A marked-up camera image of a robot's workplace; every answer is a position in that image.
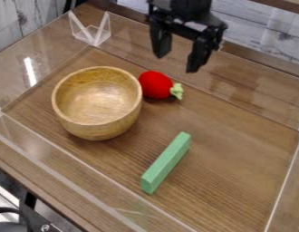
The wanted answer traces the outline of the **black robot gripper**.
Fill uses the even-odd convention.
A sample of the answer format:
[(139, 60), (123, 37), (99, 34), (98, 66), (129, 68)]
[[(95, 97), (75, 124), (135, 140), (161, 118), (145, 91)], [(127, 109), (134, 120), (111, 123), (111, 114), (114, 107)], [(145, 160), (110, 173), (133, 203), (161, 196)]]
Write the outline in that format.
[(211, 0), (147, 0), (149, 38), (157, 58), (171, 50), (173, 35), (193, 41), (186, 73), (206, 64), (222, 41), (226, 23), (211, 13)]

